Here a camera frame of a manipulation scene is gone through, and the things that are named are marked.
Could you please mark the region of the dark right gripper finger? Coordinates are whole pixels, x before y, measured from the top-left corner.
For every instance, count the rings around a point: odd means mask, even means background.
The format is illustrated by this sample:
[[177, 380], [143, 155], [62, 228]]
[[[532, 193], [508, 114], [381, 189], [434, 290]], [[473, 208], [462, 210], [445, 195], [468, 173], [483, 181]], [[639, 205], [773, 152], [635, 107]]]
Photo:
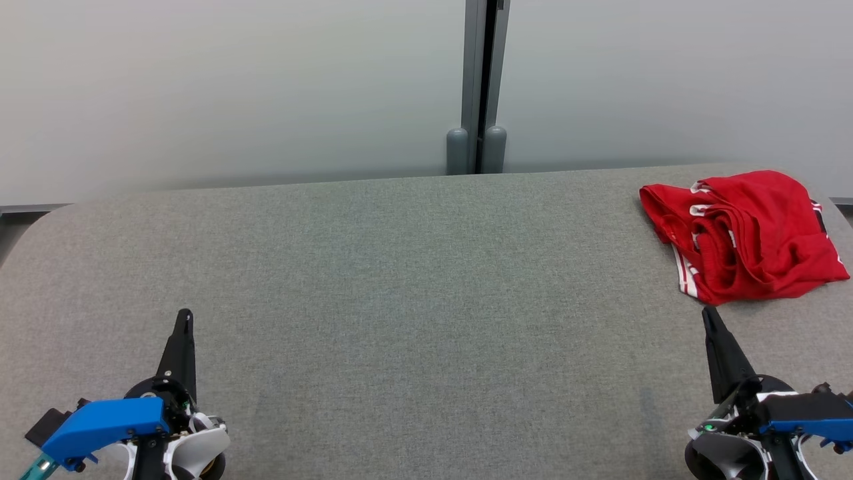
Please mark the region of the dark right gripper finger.
[[758, 390], [760, 380], [731, 331], [715, 307], [702, 310], [706, 332], [706, 356], [713, 402], [722, 404], [739, 388]]

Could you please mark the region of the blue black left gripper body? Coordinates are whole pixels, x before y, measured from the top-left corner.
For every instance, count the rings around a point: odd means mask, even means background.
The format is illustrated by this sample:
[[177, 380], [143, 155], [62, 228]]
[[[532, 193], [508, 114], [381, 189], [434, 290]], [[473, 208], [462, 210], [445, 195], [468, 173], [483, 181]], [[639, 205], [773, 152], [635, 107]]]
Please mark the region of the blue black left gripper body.
[[68, 471], [81, 471], [95, 451], [115, 443], [162, 445], [189, 428], [189, 394], [168, 379], [150, 377], [120, 399], [81, 400], [73, 412], [48, 410], [41, 419], [41, 451]]

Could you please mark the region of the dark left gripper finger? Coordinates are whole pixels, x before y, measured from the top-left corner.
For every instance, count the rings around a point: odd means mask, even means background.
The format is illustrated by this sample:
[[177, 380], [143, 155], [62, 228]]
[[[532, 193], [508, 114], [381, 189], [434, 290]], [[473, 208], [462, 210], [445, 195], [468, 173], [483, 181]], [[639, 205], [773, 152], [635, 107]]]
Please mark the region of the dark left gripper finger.
[[177, 383], [192, 401], [197, 400], [194, 313], [189, 308], [182, 308], [177, 314], [156, 377], [168, 379], [170, 384]]

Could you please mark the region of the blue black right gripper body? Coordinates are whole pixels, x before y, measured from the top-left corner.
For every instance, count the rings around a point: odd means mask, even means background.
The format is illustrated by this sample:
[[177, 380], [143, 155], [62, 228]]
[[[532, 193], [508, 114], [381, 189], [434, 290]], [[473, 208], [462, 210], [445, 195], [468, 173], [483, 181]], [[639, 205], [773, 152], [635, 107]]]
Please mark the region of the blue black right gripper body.
[[752, 375], [716, 400], [716, 416], [725, 420], [726, 433], [756, 439], [818, 437], [821, 447], [851, 448], [851, 395], [835, 394], [828, 383], [800, 394], [776, 377]]

